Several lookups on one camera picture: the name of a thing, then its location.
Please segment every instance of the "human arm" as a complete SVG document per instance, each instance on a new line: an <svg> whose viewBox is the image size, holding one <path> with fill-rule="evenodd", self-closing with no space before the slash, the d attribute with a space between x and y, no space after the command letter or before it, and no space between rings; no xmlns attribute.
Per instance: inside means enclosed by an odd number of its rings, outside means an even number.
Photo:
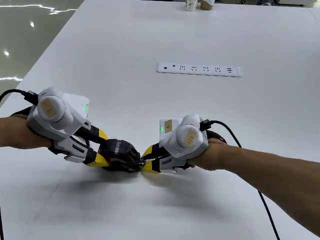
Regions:
<svg viewBox="0 0 320 240"><path fill-rule="evenodd" d="M52 141L30 130L27 116L14 115L0 118L0 147L18 149L49 148Z"/></svg>
<svg viewBox="0 0 320 240"><path fill-rule="evenodd" d="M188 163L237 174L320 237L320 163L230 146L217 139L210 139L208 149Z"/></svg>

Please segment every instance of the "hand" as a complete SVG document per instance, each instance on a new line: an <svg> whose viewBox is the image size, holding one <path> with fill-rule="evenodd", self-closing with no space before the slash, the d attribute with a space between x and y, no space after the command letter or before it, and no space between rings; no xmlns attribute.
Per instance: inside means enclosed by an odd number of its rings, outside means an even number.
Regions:
<svg viewBox="0 0 320 240"><path fill-rule="evenodd" d="M52 140L40 136L30 130L27 116L14 115L0 118L0 147L17 149L34 149L52 146Z"/></svg>
<svg viewBox="0 0 320 240"><path fill-rule="evenodd" d="M196 165L209 171L224 169L223 160L226 158L229 148L232 147L216 138L210 138L208 142L207 150L200 156L189 159L187 161L188 164Z"/></svg>

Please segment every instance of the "white device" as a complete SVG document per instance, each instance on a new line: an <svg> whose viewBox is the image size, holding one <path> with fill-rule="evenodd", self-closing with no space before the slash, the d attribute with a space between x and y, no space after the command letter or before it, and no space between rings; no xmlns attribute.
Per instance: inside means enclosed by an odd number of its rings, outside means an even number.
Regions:
<svg viewBox="0 0 320 240"><path fill-rule="evenodd" d="M31 108L27 124L36 133L52 139L55 149L68 153L64 159L82 163L88 149L72 135L81 127L91 129L88 108L87 97L49 87L38 95L38 105Z"/></svg>
<svg viewBox="0 0 320 240"><path fill-rule="evenodd" d="M199 115L186 115L183 119L160 120L159 147L171 156L160 159L160 169L184 166L188 159L201 155L209 146L206 131L200 131Z"/></svg>

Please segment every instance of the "white table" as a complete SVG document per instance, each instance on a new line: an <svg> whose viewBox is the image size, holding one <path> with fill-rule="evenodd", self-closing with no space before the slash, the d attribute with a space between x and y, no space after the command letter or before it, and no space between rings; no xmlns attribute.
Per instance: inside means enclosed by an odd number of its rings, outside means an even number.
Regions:
<svg viewBox="0 0 320 240"><path fill-rule="evenodd" d="M198 113L246 148L319 161L319 21L306 8L183 6L88 0L19 88L88 96L93 124L140 153L159 140L159 119ZM240 66L243 77L157 73L159 61ZM0 114L25 106L13 94ZM256 190L226 171L112 173L47 149L0 153L7 240L275 239ZM267 202L281 239L318 239Z"/></svg>

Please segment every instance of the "forearm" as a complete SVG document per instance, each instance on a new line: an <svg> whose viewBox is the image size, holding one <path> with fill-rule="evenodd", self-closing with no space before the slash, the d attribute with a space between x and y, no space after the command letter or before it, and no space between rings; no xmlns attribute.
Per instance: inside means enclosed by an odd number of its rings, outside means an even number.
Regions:
<svg viewBox="0 0 320 240"><path fill-rule="evenodd" d="M27 125L27 116L15 115L0 118L0 147L34 149L51 147L52 141L32 132Z"/></svg>
<svg viewBox="0 0 320 240"><path fill-rule="evenodd" d="M222 168L237 174L320 236L320 163L228 147Z"/></svg>
<svg viewBox="0 0 320 240"><path fill-rule="evenodd" d="M8 131L8 118L0 118L0 147L6 147L10 145L10 136Z"/></svg>

